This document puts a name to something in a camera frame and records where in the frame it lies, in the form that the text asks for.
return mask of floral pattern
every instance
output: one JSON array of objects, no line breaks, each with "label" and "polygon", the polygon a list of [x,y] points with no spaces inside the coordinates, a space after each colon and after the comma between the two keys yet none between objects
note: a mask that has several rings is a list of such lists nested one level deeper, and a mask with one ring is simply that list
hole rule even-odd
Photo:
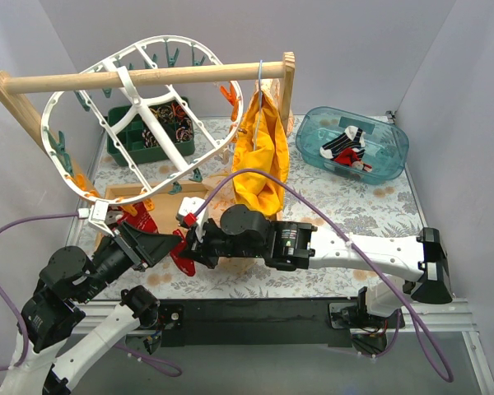
[{"label": "floral pattern", "polygon": [[[295,134],[302,119],[301,116],[295,117],[293,134],[289,137],[289,185],[340,224],[345,232],[382,237],[416,235],[419,232],[422,223],[405,173],[395,180],[375,186],[344,179],[307,165],[295,145]],[[228,118],[204,119],[203,122],[215,137],[224,137],[231,124]],[[187,158],[188,161],[207,151],[207,144],[204,136],[196,132],[196,152]],[[139,168],[151,182],[162,181],[175,169],[168,160],[139,165]],[[230,168],[231,158],[226,164],[212,159],[203,164],[200,171],[205,177]],[[133,173],[128,168],[117,166],[104,149],[95,179],[95,186],[100,193],[104,194],[106,186],[110,184],[136,182]],[[285,197],[283,218],[327,226],[289,193]],[[91,254],[95,237],[95,231],[85,227],[78,245]],[[371,286],[378,281],[374,273],[361,270],[322,268],[278,272],[265,267],[263,261],[256,261],[228,259],[213,270],[197,265],[196,275],[187,277],[168,257],[146,272],[124,273],[97,299],[118,300],[122,289],[139,284],[143,284],[160,299],[350,296],[356,295],[363,286]]]}]

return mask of wire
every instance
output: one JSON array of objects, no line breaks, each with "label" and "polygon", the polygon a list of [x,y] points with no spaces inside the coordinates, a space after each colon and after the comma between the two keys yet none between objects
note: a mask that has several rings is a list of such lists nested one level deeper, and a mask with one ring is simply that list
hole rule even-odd
[{"label": "wire", "polygon": [[[392,290],[392,292],[397,296],[397,298],[401,301],[401,303],[406,307],[408,312],[410,313],[410,316],[412,317],[413,320],[413,327],[415,328],[415,332],[417,334],[417,339],[419,341],[419,344],[421,345],[422,352],[424,353],[425,357],[428,359],[428,362],[430,363],[431,367],[436,371],[436,373],[447,383],[452,383],[454,381],[454,373],[452,372],[452,369],[450,368],[450,364],[448,360],[445,357],[444,352],[441,350],[439,344],[437,343],[437,340],[434,338],[434,336],[431,334],[430,329],[428,329],[428,326],[422,321],[421,317],[417,314],[415,309],[412,307],[410,302],[404,297],[403,293],[398,290],[395,286],[395,284],[380,270],[380,268],[371,261],[371,259],[368,258],[368,256],[362,251],[355,243],[353,243],[345,234],[344,232],[335,224],[333,221],[331,221],[321,210],[319,210],[317,207],[315,207],[312,203],[310,203],[308,200],[306,200],[302,195],[300,195],[298,192],[296,192],[294,189],[289,187],[288,185],[284,184],[282,181],[277,179],[276,177],[273,177],[272,175],[265,173],[262,170],[257,170],[257,169],[242,169],[238,170],[235,173],[229,174],[227,177],[225,177],[215,188],[214,190],[208,195],[207,199],[205,202],[199,207],[198,210],[194,213],[194,215],[197,217],[201,213],[201,211],[208,205],[208,203],[216,196],[216,194],[220,191],[221,188],[225,184],[227,184],[229,181],[231,181],[236,175],[243,174],[243,173],[256,173],[256,174],[261,174],[262,176],[271,179],[281,187],[285,188],[290,194],[295,196],[298,200],[303,202],[307,207],[309,207],[311,210],[313,210],[317,215],[320,216],[324,221],[326,221],[329,226],[333,228],[335,233],[337,233],[338,237],[340,237],[342,240],[345,242],[350,242],[352,249],[366,262],[371,269],[377,273],[377,276]],[[427,350],[426,346],[422,342],[421,334],[419,333],[419,327],[421,330],[424,332],[428,340],[430,341],[432,347],[436,351],[437,355],[439,356],[439,359],[443,366],[445,367],[445,373],[443,373],[437,363],[433,360],[433,358],[430,355],[430,352]],[[386,352],[388,352],[391,349],[388,348],[382,353],[378,354],[379,355],[384,355]]]},{"label": "wire", "polygon": [[[58,219],[58,218],[70,218],[78,216],[78,212],[69,212],[66,214],[49,214],[47,216],[28,216],[27,218],[23,218],[21,220],[16,220],[13,222],[10,222],[7,225],[4,225],[0,228],[0,234],[4,230],[8,230],[9,228],[12,228],[13,226],[19,225],[19,224],[25,224],[26,222],[32,222],[32,221],[38,221],[38,220],[53,220],[53,219]],[[23,347],[22,347],[22,353],[20,355],[20,358],[18,361],[14,364],[15,366],[20,366],[22,362],[26,359],[27,356],[27,350],[29,347],[29,341],[30,339],[28,338],[27,335],[27,326],[26,323],[24,322],[24,319],[22,318],[22,314],[18,309],[16,308],[15,304],[11,300],[11,298],[7,295],[6,291],[3,290],[3,288],[0,286],[0,296],[2,299],[6,302],[7,306],[9,309],[15,314],[15,318],[18,321],[18,325],[20,326],[20,332],[22,334],[22,341],[23,341]],[[0,366],[0,371],[3,370],[8,370],[9,366]]]},{"label": "wire", "polygon": [[[179,377],[180,375],[183,374],[183,370],[181,369],[181,367],[178,366],[177,364],[175,364],[174,362],[169,361],[169,360],[162,360],[160,358],[155,358],[153,356],[143,354],[139,351],[135,351],[135,350],[132,350],[131,348],[123,346],[122,344],[115,344],[114,348],[117,348],[121,351],[126,351],[127,353],[132,354],[133,356],[135,356],[138,359],[141,358],[141,360],[145,364],[150,365],[152,368],[154,368],[155,370],[157,370],[160,373],[163,373],[166,376]],[[167,370],[161,366],[155,365],[155,364],[167,365],[167,366],[171,367],[173,370],[175,370],[175,372],[169,371],[169,370]]]},{"label": "wire", "polygon": [[260,60],[258,67],[258,121],[256,122],[256,130],[254,131],[253,151],[256,151],[256,142],[258,141],[258,129],[260,127],[260,118],[262,118],[262,64],[263,60]]}]

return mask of green basket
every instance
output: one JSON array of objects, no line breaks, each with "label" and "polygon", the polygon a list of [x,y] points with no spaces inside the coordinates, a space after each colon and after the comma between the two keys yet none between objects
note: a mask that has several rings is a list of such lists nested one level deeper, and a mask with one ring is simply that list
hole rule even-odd
[{"label": "green basket", "polygon": [[[189,103],[189,100],[186,97],[182,97],[182,99],[186,101],[187,104]],[[164,103],[163,105],[170,105],[171,103],[174,103],[174,101]],[[130,107],[130,105],[125,105],[123,107],[114,107],[108,111],[108,124],[110,126],[114,126],[123,118],[124,115],[126,115]],[[132,119],[132,122],[130,122],[126,128],[117,133],[117,137],[124,145],[124,148],[129,153],[130,157],[138,165],[168,159],[167,154],[163,151],[161,146],[145,147],[145,143],[142,138],[144,126],[144,122],[141,120],[141,115],[138,114],[134,117],[134,119]],[[174,121],[173,123],[168,123],[162,126],[170,136],[171,133],[175,133],[177,130],[178,123]],[[195,151],[193,138],[187,142],[176,142],[174,145],[182,156],[192,155]],[[123,154],[115,148],[114,142],[111,138],[108,138],[108,146],[106,149],[114,158],[115,163],[119,166],[128,166],[128,162],[124,159]]]}]

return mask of tabletop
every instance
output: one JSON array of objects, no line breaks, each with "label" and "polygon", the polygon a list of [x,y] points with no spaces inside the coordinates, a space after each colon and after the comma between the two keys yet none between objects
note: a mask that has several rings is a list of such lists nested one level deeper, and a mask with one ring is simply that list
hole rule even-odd
[{"label": "tabletop", "polygon": [[[363,184],[341,178],[328,171],[307,165],[296,149],[295,135],[303,117],[296,116],[292,135],[289,136],[291,169],[287,184],[315,204],[339,224],[345,232],[355,235],[402,237],[417,235],[422,228],[407,175],[381,185]],[[216,138],[223,138],[229,130],[228,118],[203,119],[207,130]],[[188,162],[208,151],[208,142],[201,133],[195,133],[196,151]],[[229,170],[231,161],[222,164],[211,159],[200,167],[203,177]],[[150,182],[164,180],[174,171],[169,160],[139,165]],[[133,184],[138,180],[128,167],[119,167],[103,147],[94,184],[104,195],[107,185]],[[312,222],[328,227],[308,207],[291,194],[285,196],[283,219]],[[78,245],[92,254],[96,232],[84,226]],[[220,263],[215,269],[196,264],[196,275],[184,275],[170,257],[146,272],[128,271],[108,286],[97,300],[119,300],[120,291],[143,284],[158,299],[212,299],[212,298],[286,298],[355,296],[363,286],[374,285],[374,272],[346,268],[322,268],[279,272],[263,264],[262,259],[238,259]]]}]

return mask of yellow cloth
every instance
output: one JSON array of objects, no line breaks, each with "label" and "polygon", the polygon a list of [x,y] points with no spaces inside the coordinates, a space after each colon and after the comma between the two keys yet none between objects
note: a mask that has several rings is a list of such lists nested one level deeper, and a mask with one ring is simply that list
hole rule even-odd
[{"label": "yellow cloth", "polygon": [[[270,173],[283,183],[289,174],[289,149],[277,106],[262,88],[262,112],[259,112],[259,94],[255,91],[238,132],[238,142],[232,161],[232,171],[258,169]],[[256,151],[253,137],[258,117],[260,125]],[[284,188],[261,174],[245,173],[233,178],[235,200],[251,210],[273,216],[283,209]]]}]

